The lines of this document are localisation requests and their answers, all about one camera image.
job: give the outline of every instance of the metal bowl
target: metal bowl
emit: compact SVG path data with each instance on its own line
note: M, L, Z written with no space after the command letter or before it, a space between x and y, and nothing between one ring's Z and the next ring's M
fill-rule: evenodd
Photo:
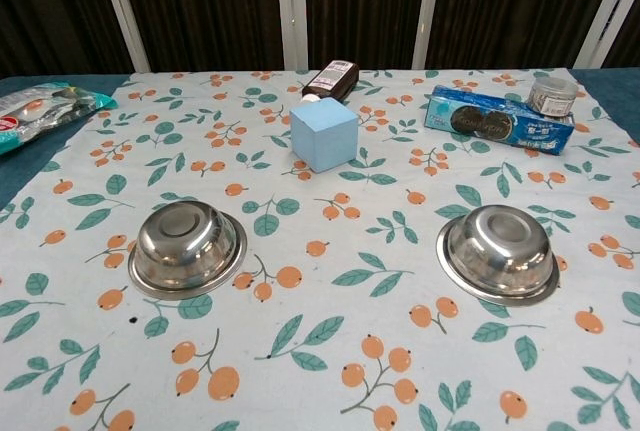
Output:
M191 298L233 275L246 249L246 233L234 218L205 203L180 201L144 222L129 256L129 275L155 298Z
M456 218L442 228L436 248L447 275L485 301L530 305L558 285L560 273L547 234L516 208L482 206Z

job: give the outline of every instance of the red label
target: red label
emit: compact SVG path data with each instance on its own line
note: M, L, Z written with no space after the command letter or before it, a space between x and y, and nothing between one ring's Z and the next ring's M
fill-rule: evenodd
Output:
M18 126L18 120L13 116L4 116L0 118L0 131L9 131Z

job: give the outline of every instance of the light blue cube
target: light blue cube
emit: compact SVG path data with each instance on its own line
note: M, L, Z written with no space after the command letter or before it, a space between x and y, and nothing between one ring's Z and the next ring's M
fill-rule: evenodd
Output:
M316 173L356 157L358 116L333 98L291 110L291 145Z

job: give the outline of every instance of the blue cookie package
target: blue cookie package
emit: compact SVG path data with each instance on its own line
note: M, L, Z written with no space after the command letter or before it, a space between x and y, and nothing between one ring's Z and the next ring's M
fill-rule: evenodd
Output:
M434 88L424 125L555 155L574 129L571 114L550 118L519 101L444 86Z

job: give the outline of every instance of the snack package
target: snack package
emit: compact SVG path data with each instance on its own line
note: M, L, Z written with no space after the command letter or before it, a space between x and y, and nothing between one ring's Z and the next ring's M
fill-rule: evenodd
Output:
M525 103L436 86L424 125L511 146L560 154L573 132L573 115L551 118Z
M0 97L0 154L104 107L118 104L109 96L69 83L39 84Z

